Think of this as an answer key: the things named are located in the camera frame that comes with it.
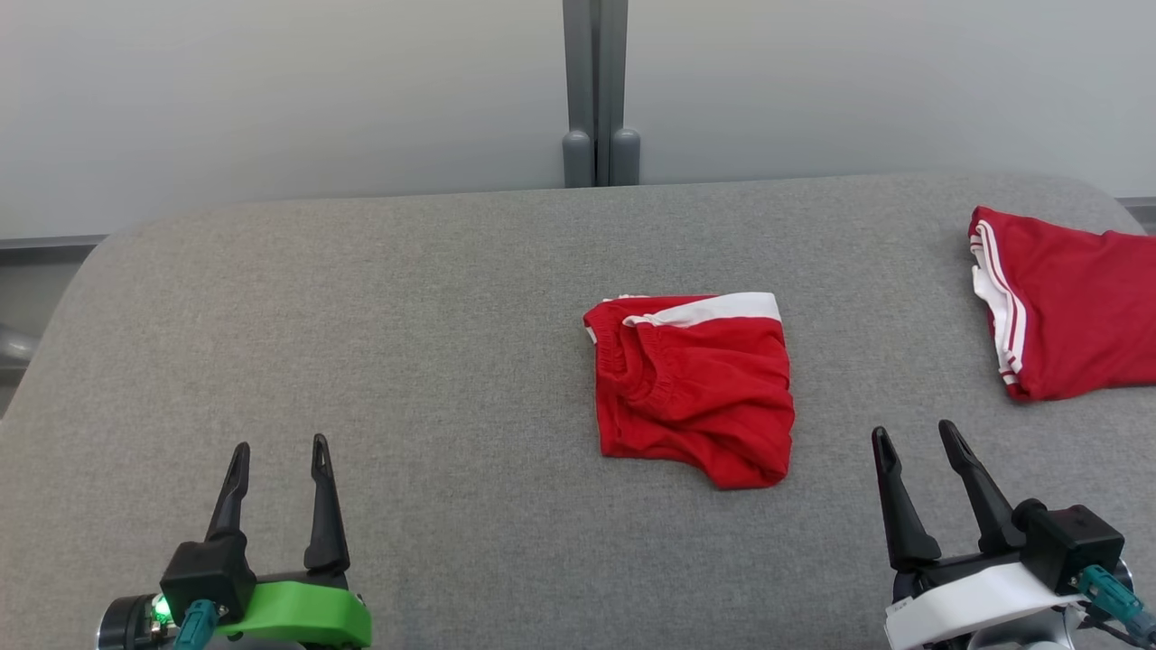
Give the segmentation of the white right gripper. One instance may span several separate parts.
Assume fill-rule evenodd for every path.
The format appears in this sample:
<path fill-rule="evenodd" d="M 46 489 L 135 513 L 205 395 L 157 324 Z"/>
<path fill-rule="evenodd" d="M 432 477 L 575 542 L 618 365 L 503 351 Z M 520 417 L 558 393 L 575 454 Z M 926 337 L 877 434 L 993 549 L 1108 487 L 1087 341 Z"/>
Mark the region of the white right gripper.
<path fill-rule="evenodd" d="M 941 557 L 938 539 L 909 497 L 892 440 L 882 424 L 872 429 L 887 553 L 896 573 L 892 604 L 885 610 L 889 645 L 1074 649 L 1077 590 L 1011 552 L 1024 546 L 1025 534 L 1011 522 L 1008 498 L 956 424 L 938 421 L 938 435 L 965 485 L 984 554 Z"/>

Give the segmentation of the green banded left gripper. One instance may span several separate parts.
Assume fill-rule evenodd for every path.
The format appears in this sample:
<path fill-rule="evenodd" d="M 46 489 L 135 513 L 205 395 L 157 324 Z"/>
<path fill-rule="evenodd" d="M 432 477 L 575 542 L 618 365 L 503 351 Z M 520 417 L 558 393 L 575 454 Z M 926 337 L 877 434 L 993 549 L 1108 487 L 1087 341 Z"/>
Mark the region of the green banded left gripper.
<path fill-rule="evenodd" d="M 251 448 L 240 441 L 228 463 L 220 486 L 205 542 L 242 531 L 243 498 L 249 492 Z M 360 594 L 351 592 L 346 570 L 350 548 L 331 460 L 329 440 L 314 433 L 311 477 L 314 505 L 310 542 L 303 556 L 306 573 L 289 579 L 259 581 L 255 577 L 213 576 L 213 601 L 227 613 L 220 616 L 218 634 L 227 637 L 268 638 L 323 649 L 364 649 L 373 642 L 370 612 Z"/>

